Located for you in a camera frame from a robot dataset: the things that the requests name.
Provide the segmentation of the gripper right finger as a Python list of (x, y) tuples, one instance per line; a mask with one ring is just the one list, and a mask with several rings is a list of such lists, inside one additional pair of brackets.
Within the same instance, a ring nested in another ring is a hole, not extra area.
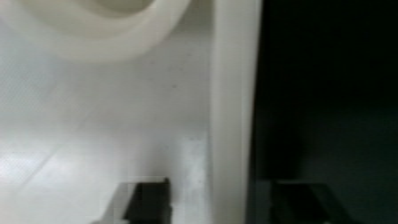
[(329, 185), (261, 181), (254, 224), (355, 224)]

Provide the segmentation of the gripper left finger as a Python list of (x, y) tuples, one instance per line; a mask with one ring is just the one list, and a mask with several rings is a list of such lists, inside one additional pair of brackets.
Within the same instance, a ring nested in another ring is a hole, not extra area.
[(167, 178), (119, 184), (103, 215), (91, 224), (172, 224)]

